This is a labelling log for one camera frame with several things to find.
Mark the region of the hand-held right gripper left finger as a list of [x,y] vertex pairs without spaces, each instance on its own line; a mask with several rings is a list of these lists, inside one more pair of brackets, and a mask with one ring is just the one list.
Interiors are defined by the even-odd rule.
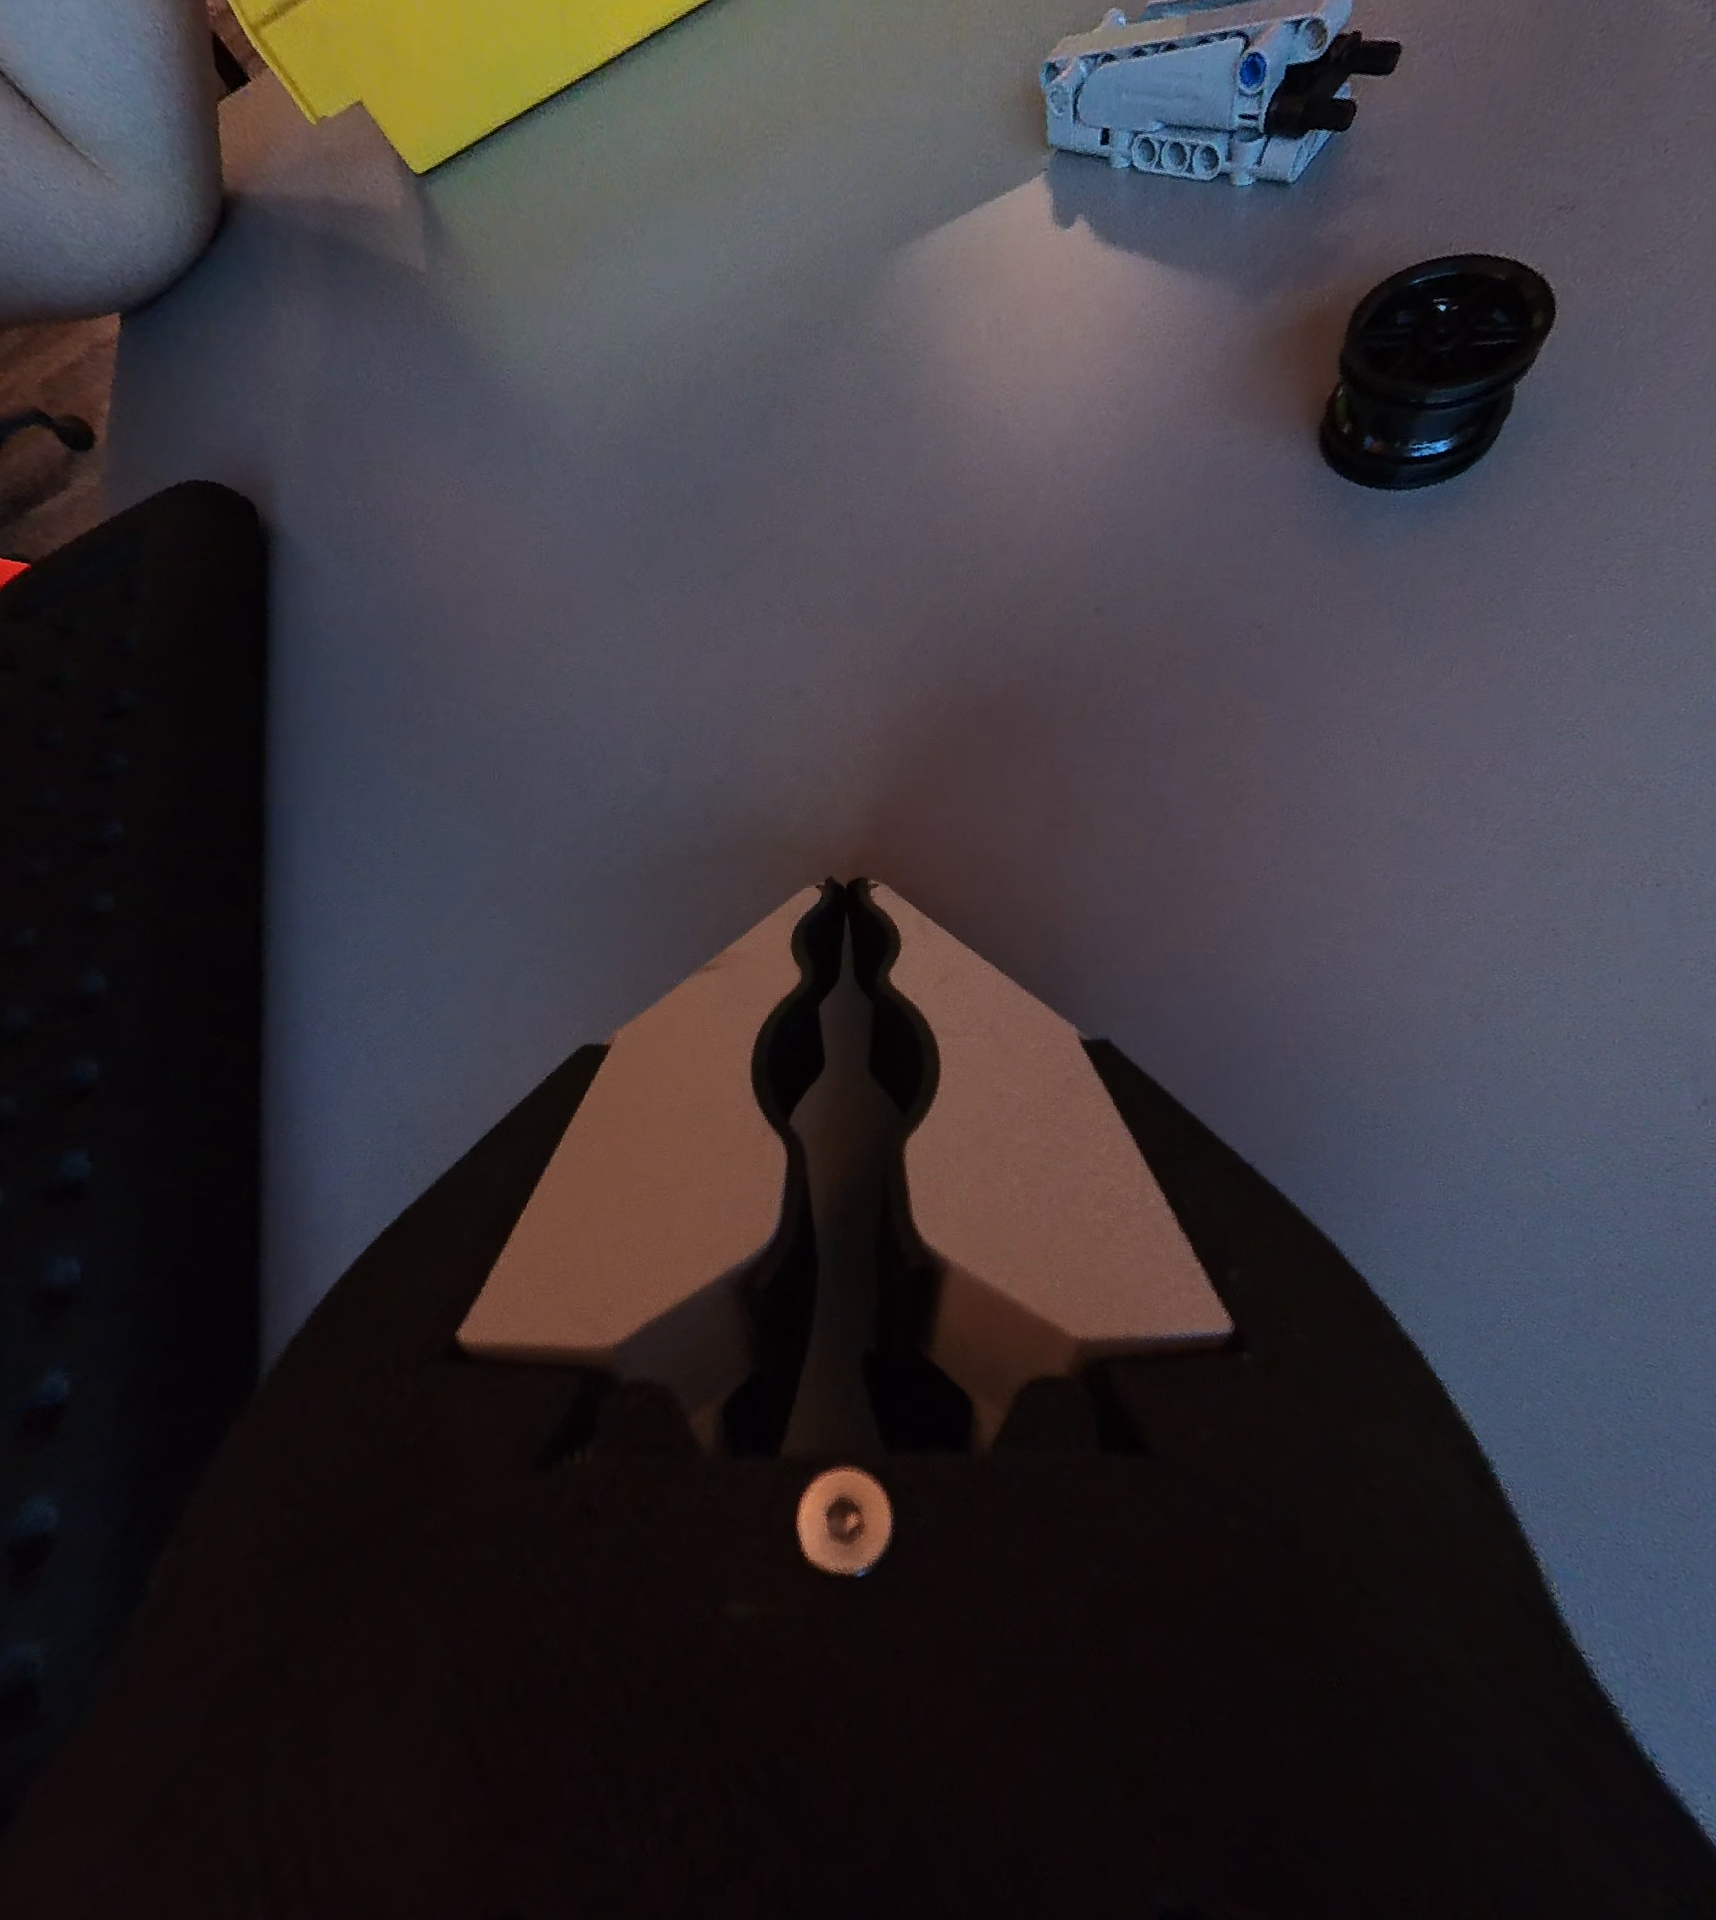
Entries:
[[667,1389],[722,1449],[781,1449],[816,1307],[794,1126],[826,1065],[846,888],[805,888],[610,1040],[458,1345]]

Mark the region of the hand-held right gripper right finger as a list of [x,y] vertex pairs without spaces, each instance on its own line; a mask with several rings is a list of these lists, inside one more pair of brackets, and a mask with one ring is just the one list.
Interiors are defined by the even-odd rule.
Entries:
[[896,1126],[864,1381],[887,1449],[988,1445],[1038,1381],[1234,1321],[1083,1034],[885,882],[846,894]]

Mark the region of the black toy wheel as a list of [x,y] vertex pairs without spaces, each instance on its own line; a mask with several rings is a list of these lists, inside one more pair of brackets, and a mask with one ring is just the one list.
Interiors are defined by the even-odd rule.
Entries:
[[1550,283],[1509,257],[1446,254],[1382,280],[1344,332],[1318,428],[1326,466],[1385,492],[1467,475],[1499,443],[1557,316]]

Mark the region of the yellow plastic bin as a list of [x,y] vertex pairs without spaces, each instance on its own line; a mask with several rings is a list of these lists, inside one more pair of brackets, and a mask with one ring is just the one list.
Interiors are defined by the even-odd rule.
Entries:
[[698,2],[236,2],[312,125],[360,107],[422,176]]

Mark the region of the person's left forearm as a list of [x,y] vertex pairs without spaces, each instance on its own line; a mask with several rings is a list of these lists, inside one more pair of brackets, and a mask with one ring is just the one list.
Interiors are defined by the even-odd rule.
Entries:
[[143,306],[220,218],[205,4],[0,2],[0,328]]

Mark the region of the grey toy brick assembly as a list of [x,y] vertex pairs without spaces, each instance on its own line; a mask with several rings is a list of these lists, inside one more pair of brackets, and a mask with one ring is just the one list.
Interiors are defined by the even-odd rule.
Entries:
[[1151,178],[1293,184],[1351,132],[1354,82],[1402,61],[1351,19],[1351,2],[1113,8],[1040,62],[1047,142]]

